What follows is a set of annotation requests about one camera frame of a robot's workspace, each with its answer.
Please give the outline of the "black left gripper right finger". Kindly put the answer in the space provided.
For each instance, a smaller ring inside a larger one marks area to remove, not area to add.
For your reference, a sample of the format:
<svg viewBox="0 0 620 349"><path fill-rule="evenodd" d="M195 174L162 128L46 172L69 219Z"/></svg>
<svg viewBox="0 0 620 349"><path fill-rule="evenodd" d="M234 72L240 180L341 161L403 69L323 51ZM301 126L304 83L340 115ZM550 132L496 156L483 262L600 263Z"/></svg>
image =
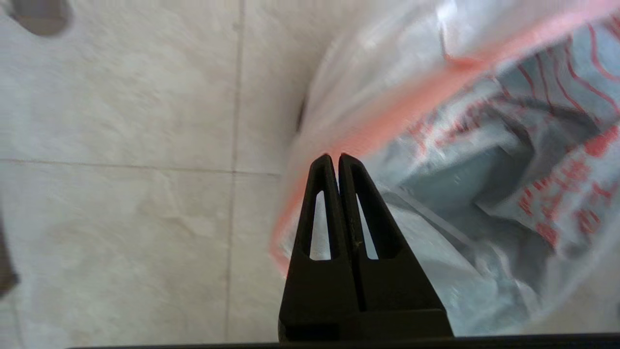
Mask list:
<svg viewBox="0 0 620 349"><path fill-rule="evenodd" d="M447 311L365 166L339 159L339 190L358 311L343 321L346 338L452 338Z"/></svg>

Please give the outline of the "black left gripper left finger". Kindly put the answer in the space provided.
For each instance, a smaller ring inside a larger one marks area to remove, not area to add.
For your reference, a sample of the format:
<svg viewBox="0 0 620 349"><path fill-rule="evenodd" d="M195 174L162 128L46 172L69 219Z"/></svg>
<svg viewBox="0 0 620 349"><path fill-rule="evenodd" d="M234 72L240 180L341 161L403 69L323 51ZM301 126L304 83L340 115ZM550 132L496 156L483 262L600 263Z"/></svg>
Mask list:
<svg viewBox="0 0 620 349"><path fill-rule="evenodd" d="M328 260L310 256L316 197L324 195ZM335 341L341 325L358 311L358 297L347 246L347 228L330 155L312 162L304 192L292 258L279 310L281 342Z"/></svg>

